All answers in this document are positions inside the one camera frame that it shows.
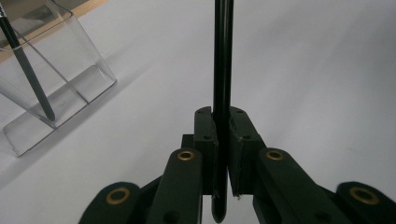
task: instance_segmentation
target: metal rod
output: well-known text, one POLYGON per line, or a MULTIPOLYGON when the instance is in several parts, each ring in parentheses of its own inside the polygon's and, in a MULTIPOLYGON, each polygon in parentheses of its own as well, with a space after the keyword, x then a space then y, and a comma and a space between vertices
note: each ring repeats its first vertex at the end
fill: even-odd
POLYGON ((47 63, 47 65, 49 65, 50 68, 52 68, 53 71, 55 71, 55 73, 66 83, 67 87, 74 92, 76 95, 78 95, 79 98, 81 98, 85 104, 89 104, 90 101, 87 100, 70 82, 69 80, 67 80, 66 77, 64 77, 64 75, 62 75, 62 73, 46 58, 44 57, 44 55, 38 51, 38 49, 33 46, 23 35, 21 35, 18 31, 14 30, 15 34, 17 34, 21 39, 23 39, 23 41, 28 44, 34 51, 35 53, 37 53, 42 60, 44 60, 44 62, 47 63))
POLYGON ((47 98, 46 93, 44 93, 43 88, 41 87, 41 84, 38 81, 37 76, 35 75, 35 71, 33 70, 32 65, 30 65, 29 59, 24 53, 23 47, 21 46, 20 41, 15 35, 11 23, 9 23, 7 15, 4 12, 1 4, 0 4, 0 27, 4 33, 4 36, 8 41, 8 44, 13 49, 15 58, 17 59, 18 63, 21 66, 21 69, 23 70, 23 73, 25 74, 27 80, 29 81, 29 84, 32 87, 35 96, 37 97, 37 100, 40 103, 41 108, 43 108, 43 111, 49 120, 55 121, 55 113, 53 112, 53 109, 50 106, 49 99, 47 98))
POLYGON ((215 3, 215 71, 213 120, 219 139, 217 185, 212 199, 212 215, 220 223, 227 211, 227 161, 231 104, 233 51, 233 0, 215 3))

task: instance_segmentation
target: white backdrop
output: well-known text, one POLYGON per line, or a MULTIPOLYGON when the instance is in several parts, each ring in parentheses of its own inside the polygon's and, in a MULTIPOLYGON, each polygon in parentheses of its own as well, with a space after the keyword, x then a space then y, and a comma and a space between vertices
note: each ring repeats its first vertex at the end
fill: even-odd
MULTIPOLYGON (((232 105, 330 190, 360 181, 396 200, 395 11, 235 1, 232 105)), ((78 223, 103 187, 161 175, 212 105, 214 1, 109 0, 79 20, 119 83, 23 157, 1 155, 0 223, 78 223)), ((258 223, 251 197, 230 196, 224 223, 258 223)))

